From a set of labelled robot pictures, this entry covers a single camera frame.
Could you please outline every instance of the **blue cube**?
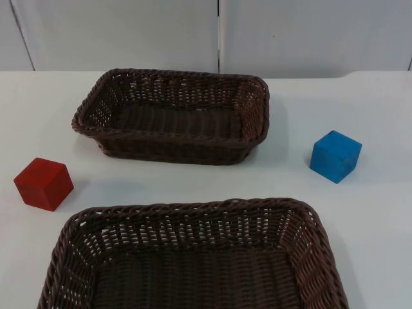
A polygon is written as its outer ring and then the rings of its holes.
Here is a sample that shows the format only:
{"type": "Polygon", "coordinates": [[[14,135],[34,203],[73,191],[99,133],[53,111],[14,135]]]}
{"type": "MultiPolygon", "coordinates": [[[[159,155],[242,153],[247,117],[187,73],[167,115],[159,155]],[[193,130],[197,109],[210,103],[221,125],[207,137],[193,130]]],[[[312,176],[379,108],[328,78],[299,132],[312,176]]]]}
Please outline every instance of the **blue cube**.
{"type": "Polygon", "coordinates": [[[339,183],[355,169],[361,148],[361,143],[332,131],[315,143],[310,168],[339,183]]]}

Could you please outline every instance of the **red cube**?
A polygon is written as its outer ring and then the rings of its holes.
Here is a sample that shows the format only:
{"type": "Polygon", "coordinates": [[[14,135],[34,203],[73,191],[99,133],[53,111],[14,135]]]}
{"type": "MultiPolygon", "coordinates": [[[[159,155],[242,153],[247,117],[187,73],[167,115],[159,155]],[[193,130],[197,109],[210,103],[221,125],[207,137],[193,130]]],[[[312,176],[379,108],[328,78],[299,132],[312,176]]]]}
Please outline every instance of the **red cube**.
{"type": "Polygon", "coordinates": [[[54,211],[73,190],[69,172],[62,163],[34,159],[14,183],[27,205],[54,211]]]}

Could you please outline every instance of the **white wall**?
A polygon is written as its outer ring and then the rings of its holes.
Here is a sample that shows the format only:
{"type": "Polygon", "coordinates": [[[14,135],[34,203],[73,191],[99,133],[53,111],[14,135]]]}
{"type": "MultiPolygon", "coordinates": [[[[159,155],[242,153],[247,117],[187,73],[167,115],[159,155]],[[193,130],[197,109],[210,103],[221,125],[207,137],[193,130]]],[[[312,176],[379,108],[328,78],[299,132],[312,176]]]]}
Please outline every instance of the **white wall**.
{"type": "Polygon", "coordinates": [[[12,0],[36,70],[218,70],[216,0],[12,0]]]}
{"type": "Polygon", "coordinates": [[[0,70],[32,70],[8,0],[0,0],[0,70]]]}
{"type": "Polygon", "coordinates": [[[224,73],[331,77],[412,58],[412,0],[220,1],[224,73]]]}

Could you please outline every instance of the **white table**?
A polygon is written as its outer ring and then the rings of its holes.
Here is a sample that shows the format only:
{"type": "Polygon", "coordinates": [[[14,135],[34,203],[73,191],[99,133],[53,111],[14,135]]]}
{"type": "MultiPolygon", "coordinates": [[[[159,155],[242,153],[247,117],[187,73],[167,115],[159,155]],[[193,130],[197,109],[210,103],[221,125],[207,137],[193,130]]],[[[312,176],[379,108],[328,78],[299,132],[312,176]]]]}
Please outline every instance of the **white table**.
{"type": "Polygon", "coordinates": [[[104,156],[70,126],[101,73],[0,73],[1,308],[35,308],[59,232],[82,209],[270,196],[319,213],[351,308],[412,308],[412,72],[267,80],[267,139],[228,167],[104,156]],[[308,168],[314,142],[332,129],[363,144],[338,185],[308,168]],[[55,212],[23,204],[14,186],[36,156],[65,163],[74,181],[55,212]]]}

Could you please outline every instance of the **brown wicker basket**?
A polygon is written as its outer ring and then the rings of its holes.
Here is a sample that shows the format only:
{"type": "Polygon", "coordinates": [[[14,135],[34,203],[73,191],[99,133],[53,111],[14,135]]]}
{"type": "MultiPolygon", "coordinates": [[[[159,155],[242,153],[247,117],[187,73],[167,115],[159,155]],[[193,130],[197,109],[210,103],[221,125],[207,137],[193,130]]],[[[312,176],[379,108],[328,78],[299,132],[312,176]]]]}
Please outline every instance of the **brown wicker basket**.
{"type": "Polygon", "coordinates": [[[269,91],[249,75],[116,69],[96,83],[72,126],[119,158],[234,164],[267,135],[269,91]]]}
{"type": "Polygon", "coordinates": [[[348,303],[315,211],[269,198],[82,211],[61,232],[38,308],[348,303]]]}

